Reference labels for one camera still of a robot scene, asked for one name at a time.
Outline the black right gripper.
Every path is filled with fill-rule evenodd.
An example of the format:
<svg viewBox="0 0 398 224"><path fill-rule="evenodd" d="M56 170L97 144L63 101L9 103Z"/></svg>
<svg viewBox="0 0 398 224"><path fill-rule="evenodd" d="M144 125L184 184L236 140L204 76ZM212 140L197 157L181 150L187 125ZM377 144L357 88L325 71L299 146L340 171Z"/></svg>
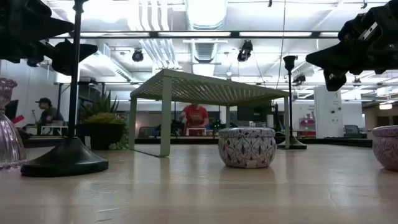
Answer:
<svg viewBox="0 0 398 224"><path fill-rule="evenodd" d="M305 57L306 62L324 69L328 91L338 91L346 83L346 72L382 74L398 69L398 0L372 7L345 22L338 39L338 44Z"/></svg>

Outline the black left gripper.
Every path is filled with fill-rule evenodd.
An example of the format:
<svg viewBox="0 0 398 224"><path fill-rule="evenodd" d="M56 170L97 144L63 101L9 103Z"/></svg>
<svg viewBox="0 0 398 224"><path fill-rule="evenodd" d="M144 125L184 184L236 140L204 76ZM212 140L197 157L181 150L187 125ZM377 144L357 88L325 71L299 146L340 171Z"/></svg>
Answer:
<svg viewBox="0 0 398 224"><path fill-rule="evenodd" d="M51 58L52 68L66 76L73 75L75 44L68 39L53 46L47 41L60 34L74 30L74 24L52 17L52 10L42 0L0 0L0 40L11 42L0 46L0 60L20 63L27 60L28 66L39 66L45 57ZM98 51L93 44L80 44L78 62Z"/></svg>

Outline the pink patterned tin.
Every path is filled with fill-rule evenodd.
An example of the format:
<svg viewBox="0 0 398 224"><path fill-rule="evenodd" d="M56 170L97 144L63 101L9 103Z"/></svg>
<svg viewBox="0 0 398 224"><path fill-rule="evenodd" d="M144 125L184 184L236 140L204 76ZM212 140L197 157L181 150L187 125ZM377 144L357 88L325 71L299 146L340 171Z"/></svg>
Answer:
<svg viewBox="0 0 398 224"><path fill-rule="evenodd" d="M387 170L398 171L398 125L374 128L372 134L377 161Z"/></svg>

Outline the pink ribbed glass candle holder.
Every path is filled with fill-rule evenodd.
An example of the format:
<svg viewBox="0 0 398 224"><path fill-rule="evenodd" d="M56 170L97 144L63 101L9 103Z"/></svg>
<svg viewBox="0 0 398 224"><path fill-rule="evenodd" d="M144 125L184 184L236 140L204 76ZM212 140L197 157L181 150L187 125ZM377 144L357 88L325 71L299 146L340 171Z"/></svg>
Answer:
<svg viewBox="0 0 398 224"><path fill-rule="evenodd" d="M14 80L0 78L0 170L21 167L27 156L19 132L6 116L5 106L11 101Z"/></svg>

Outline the blue white patterned tin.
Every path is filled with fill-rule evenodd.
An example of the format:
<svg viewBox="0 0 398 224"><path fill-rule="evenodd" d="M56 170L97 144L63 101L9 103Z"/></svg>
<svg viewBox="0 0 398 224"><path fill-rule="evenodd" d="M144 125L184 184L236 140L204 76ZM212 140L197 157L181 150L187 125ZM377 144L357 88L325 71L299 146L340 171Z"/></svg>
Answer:
<svg viewBox="0 0 398 224"><path fill-rule="evenodd" d="M225 128L219 132L218 151L228 167L269 167L276 150L275 131L271 128Z"/></svg>

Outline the white cabinet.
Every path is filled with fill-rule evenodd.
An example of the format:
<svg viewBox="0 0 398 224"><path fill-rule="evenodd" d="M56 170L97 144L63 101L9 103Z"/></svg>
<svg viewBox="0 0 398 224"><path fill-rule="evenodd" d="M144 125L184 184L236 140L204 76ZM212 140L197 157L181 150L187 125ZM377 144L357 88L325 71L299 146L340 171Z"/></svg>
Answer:
<svg viewBox="0 0 398 224"><path fill-rule="evenodd" d="M326 86L314 88L316 137L344 136L342 100L340 91L328 91Z"/></svg>

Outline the grey office chair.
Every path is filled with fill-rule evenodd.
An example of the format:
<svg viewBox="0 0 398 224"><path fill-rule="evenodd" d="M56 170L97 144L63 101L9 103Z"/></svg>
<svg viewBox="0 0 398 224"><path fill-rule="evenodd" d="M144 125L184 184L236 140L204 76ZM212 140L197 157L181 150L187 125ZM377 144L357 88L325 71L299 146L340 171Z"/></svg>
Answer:
<svg viewBox="0 0 398 224"><path fill-rule="evenodd" d="M361 138L361 133L357 125L345 125L344 130L346 138Z"/></svg>

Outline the red storage shelving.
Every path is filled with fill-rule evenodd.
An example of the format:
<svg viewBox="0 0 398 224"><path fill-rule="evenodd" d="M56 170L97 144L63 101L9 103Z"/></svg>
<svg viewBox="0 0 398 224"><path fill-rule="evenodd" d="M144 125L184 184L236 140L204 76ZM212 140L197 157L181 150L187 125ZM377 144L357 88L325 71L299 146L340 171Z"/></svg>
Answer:
<svg viewBox="0 0 398 224"><path fill-rule="evenodd" d="M314 118L300 118L299 129L297 131L298 136L301 138L315 138L316 137L316 125Z"/></svg>

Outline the person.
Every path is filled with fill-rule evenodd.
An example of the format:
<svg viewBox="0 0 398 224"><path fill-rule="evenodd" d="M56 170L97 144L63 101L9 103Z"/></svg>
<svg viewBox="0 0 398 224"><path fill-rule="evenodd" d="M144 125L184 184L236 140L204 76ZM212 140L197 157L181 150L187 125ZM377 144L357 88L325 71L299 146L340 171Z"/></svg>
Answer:
<svg viewBox="0 0 398 224"><path fill-rule="evenodd" d="M37 122L38 125L46 126L54 122L64 122L62 114L58 111L58 109L53 107L50 99L41 98L39 101L37 101L37 103L39 104L39 108L42 110L40 119Z"/></svg>
<svg viewBox="0 0 398 224"><path fill-rule="evenodd" d="M180 113L180 119L184 124L185 136L201 136L203 128L209 125L209 117L206 108L199 104L190 104L184 107Z"/></svg>

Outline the potted succulent plant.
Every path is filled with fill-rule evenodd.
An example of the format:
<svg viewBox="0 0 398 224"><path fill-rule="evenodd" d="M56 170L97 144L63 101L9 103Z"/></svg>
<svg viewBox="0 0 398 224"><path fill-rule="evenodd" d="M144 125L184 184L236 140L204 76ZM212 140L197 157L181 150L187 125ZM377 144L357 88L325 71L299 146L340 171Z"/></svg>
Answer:
<svg viewBox="0 0 398 224"><path fill-rule="evenodd" d="M111 92L91 103L80 103L76 135L93 150L116 150L126 130L126 118L118 114L119 100Z"/></svg>

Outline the green perforated metal shelf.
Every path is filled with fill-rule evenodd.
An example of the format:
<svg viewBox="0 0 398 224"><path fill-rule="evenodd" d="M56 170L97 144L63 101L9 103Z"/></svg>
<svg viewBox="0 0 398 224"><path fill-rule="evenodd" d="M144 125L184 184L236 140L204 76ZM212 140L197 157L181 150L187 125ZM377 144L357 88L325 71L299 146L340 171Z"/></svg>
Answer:
<svg viewBox="0 0 398 224"><path fill-rule="evenodd" d="M135 151L137 100L161 101L162 119L158 152L142 151L155 157L170 155L172 102L218 105L226 108L226 127L230 127L232 106L259 104L264 100L283 98L287 103L289 93L258 85L223 80L176 70L162 69L130 94L128 149Z"/></svg>

